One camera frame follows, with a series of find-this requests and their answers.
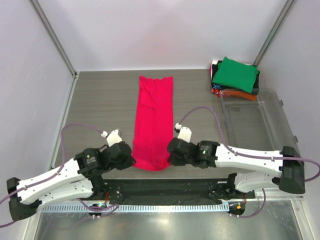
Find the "green cloth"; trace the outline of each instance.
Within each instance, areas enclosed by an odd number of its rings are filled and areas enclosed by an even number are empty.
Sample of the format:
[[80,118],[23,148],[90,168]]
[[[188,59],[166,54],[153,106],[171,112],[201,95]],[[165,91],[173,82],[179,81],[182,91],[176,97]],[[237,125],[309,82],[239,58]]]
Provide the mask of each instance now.
[[251,94],[258,73],[256,66],[246,65],[225,57],[218,64],[218,71],[214,75],[212,82]]

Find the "white wall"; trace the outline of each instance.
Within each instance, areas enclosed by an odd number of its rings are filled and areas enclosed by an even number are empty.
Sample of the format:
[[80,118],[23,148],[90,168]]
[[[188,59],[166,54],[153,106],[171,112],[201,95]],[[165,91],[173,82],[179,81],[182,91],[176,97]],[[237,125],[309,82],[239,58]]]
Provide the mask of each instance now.
[[[9,178],[46,171],[72,76],[27,0],[0,0],[0,198]],[[11,222],[8,201],[0,225]],[[0,229],[21,239],[26,221]]]
[[[299,140],[301,155],[320,162],[320,27],[319,0],[298,0],[271,44],[259,69],[260,85],[276,90]],[[317,167],[306,164],[306,176]],[[320,180],[306,183],[313,227],[320,230]]]
[[39,0],[77,71],[252,63],[285,0]]

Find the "red cloth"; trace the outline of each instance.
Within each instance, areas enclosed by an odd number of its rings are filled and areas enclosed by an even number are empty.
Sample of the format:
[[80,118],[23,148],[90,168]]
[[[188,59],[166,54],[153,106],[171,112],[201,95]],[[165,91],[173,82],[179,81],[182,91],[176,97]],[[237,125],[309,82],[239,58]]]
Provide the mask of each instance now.
[[132,151],[136,168],[159,171],[170,166],[167,147],[174,137],[173,88],[172,76],[140,76]]

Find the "folded clothing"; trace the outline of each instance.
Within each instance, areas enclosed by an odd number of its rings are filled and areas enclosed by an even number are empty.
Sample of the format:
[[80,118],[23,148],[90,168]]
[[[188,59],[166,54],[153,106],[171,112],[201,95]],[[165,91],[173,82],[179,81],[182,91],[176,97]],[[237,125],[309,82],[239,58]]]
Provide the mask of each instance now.
[[[221,60],[219,61],[212,61],[211,63],[211,67],[210,67],[210,79],[211,79],[211,92],[213,94],[216,94],[218,97],[220,97],[220,92],[224,89],[236,89],[236,87],[232,87],[232,86],[228,86],[228,85],[223,85],[223,84],[218,84],[218,83],[215,83],[213,81],[216,73],[218,72],[219,70],[219,64],[222,63]],[[253,89],[252,89],[252,94],[253,95],[257,95],[259,93],[259,74],[260,74],[260,71],[258,70],[258,73],[257,75],[255,76],[255,81],[254,81],[254,84],[253,84]]]
[[174,137],[173,77],[140,76],[132,157],[136,168],[159,171],[170,166],[167,151]]

